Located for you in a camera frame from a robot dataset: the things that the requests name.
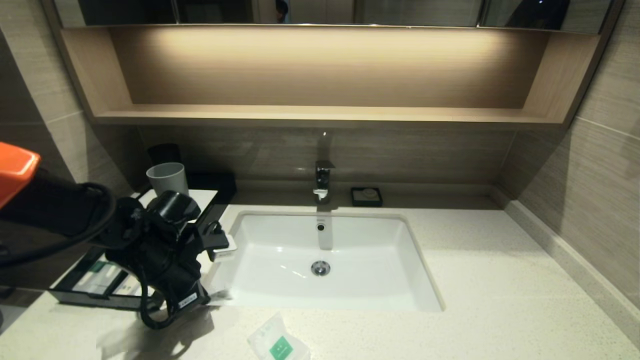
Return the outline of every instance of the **chrome faucet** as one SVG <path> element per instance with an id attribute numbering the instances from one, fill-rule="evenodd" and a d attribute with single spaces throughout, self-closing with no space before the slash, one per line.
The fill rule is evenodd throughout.
<path id="1" fill-rule="evenodd" d="M 316 161 L 316 188 L 314 189 L 316 204 L 329 203 L 329 175 L 335 168 L 331 161 Z"/>

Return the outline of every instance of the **sink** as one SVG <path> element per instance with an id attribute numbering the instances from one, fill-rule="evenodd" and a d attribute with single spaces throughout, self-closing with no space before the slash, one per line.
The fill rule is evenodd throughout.
<path id="1" fill-rule="evenodd" d="M 407 224 L 400 218 L 245 214 L 238 250 L 206 286 L 215 305 L 442 311 Z"/>

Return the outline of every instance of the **countertop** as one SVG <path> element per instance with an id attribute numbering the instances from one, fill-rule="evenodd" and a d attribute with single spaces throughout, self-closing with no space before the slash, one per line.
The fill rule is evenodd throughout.
<path id="1" fill-rule="evenodd" d="M 418 203 L 333 214 L 404 217 L 444 302 L 441 313 L 208 307 L 151 331 L 135 313 L 64 306 L 45 293 L 0 336 L 0 359 L 256 359 L 246 339 L 277 312 L 314 360 L 640 359 L 593 300 L 488 198 Z M 231 229 L 242 212 L 316 208 L 233 204 L 223 227 Z"/>

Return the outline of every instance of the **gray plastic cup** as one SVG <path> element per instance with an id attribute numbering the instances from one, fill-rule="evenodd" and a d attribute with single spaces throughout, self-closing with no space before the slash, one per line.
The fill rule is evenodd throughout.
<path id="1" fill-rule="evenodd" d="M 147 170 L 147 177 L 157 196 L 167 190 L 189 196 L 187 177 L 181 163 L 164 163 L 151 167 Z"/>

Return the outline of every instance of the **soap dish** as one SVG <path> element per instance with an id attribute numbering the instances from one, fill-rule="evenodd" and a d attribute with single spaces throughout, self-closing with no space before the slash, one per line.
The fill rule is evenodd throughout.
<path id="1" fill-rule="evenodd" d="M 382 194 L 378 188 L 351 188 L 351 203 L 354 206 L 379 208 L 382 206 Z"/>

